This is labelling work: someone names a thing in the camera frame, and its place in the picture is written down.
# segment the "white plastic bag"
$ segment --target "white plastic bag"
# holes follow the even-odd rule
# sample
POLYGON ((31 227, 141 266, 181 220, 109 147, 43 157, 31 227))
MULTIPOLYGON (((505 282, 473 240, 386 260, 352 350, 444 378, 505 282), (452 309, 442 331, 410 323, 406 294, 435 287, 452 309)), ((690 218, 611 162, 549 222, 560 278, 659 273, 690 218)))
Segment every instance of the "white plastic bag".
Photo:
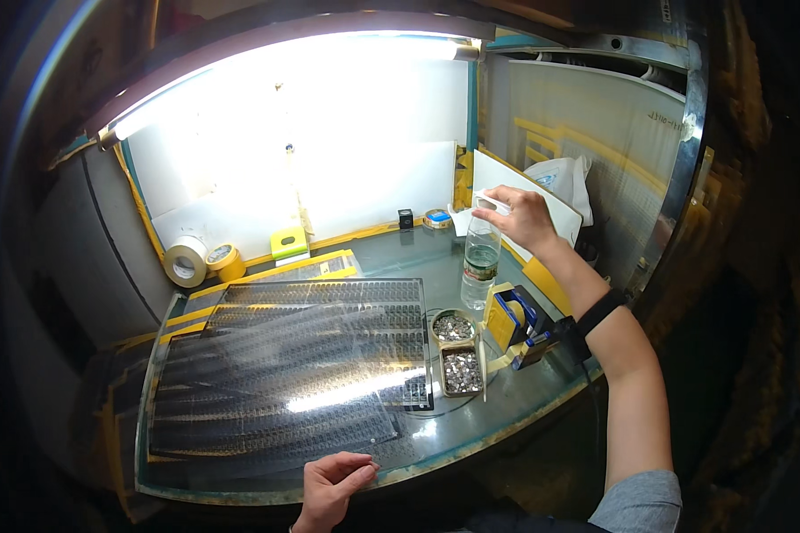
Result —
POLYGON ((531 165, 524 174, 581 213, 584 217, 582 226, 592 226, 593 210, 589 207, 585 183, 589 167, 590 163, 583 155, 577 159, 561 157, 531 165))

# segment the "clear plastic sheet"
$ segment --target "clear plastic sheet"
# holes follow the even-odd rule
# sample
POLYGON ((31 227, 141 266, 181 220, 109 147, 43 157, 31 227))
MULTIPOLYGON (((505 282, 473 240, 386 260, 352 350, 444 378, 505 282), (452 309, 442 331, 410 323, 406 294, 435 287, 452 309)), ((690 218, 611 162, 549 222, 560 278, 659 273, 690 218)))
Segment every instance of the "clear plastic sheet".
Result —
POLYGON ((383 310, 322 304, 210 338, 174 339, 150 453, 224 480, 302 466, 396 435, 357 347, 383 310))
POLYGON ((342 302, 348 313, 364 313, 356 346, 384 405, 431 410, 426 304, 423 282, 417 278, 231 285, 208 317, 202 336, 233 334, 269 316, 333 301, 342 302))

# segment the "metal frame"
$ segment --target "metal frame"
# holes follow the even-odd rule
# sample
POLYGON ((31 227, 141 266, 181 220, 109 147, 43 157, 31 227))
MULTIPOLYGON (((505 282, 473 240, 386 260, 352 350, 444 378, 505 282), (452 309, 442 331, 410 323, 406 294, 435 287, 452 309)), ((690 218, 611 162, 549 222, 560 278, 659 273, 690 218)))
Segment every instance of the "metal frame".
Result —
MULTIPOLYGON (((696 163, 702 147, 708 103, 708 37, 704 27, 697 27, 692 20, 688 21, 688 55, 690 69, 684 100, 682 138, 678 144, 676 163, 673 165, 664 203, 661 204, 651 238, 643 250, 644 263, 635 267, 629 283, 629 288, 636 295, 644 292, 651 282, 652 274, 663 267, 664 250, 676 241, 676 225, 693 190, 696 163)), ((652 304, 652 301, 641 301, 640 307, 650 310, 652 304)))
POLYGON ((556 52, 558 54, 621 57, 651 63, 676 72, 687 72, 689 67, 689 50, 686 48, 662 43, 661 41, 653 41, 652 39, 606 33, 581 35, 573 41, 572 46, 568 47, 545 46, 533 43, 499 45, 496 39, 486 49, 498 53, 556 52))

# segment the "glass tabletop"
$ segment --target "glass tabletop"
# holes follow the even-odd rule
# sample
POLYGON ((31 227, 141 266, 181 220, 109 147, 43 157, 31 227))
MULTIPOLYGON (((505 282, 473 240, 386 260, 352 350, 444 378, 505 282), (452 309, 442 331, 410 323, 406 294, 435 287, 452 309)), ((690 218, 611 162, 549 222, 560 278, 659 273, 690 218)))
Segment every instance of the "glass tabletop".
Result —
MULTIPOLYGON (((422 279, 429 323, 441 309, 466 309, 460 299, 464 246, 464 238, 457 238, 452 228, 417 226, 405 232, 393 231, 324 247, 312 255, 349 248, 368 279, 422 279)), ((552 319, 562 317, 554 304, 522 273, 522 265, 506 249, 501 253, 496 282, 522 285, 552 319)), ((482 320, 481 310, 469 312, 482 320)), ((503 356, 488 332, 484 332, 483 340, 488 362, 503 356)), ((441 363, 436 344, 431 342, 429 350, 434 409, 391 413, 392 422, 399 430, 397 436, 361 450, 373 454, 373 460, 381 465, 379 479, 369 489, 403 482, 485 449, 539 420, 586 386, 581 369, 574 367, 569 355, 557 346, 540 362, 519 371, 509 366, 491 365, 485 401, 483 395, 446 398, 441 387, 441 363)), ((600 373, 595 358, 586 364, 592 376, 600 373)), ((153 374, 153 368, 149 367, 147 381, 154 379, 153 374)), ((173 483, 171 472, 178 471, 177 464, 165 466, 169 475, 155 475, 155 466, 159 466, 149 468, 143 421, 141 416, 136 448, 136 486, 140 492, 217 505, 264 506, 302 500, 301 467, 224 483, 207 482, 188 472, 174 476, 176 482, 173 483)))

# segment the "masking tape roll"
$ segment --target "masking tape roll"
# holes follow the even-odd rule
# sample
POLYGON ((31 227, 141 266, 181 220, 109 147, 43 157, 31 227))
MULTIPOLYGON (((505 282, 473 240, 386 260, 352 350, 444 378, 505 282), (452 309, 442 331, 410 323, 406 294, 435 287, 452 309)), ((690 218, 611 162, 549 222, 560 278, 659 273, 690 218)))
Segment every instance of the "masking tape roll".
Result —
POLYGON ((524 308, 515 300, 507 302, 507 307, 515 314, 516 319, 519 321, 519 327, 524 327, 524 308))
POLYGON ((216 270, 223 283, 233 282, 245 274, 245 263, 232 244, 223 244, 207 254, 207 268, 216 270))
POLYGON ((163 255, 163 270, 169 279, 184 288, 193 288, 204 281, 207 266, 204 258, 207 247, 192 235, 182 235, 175 239, 163 255))

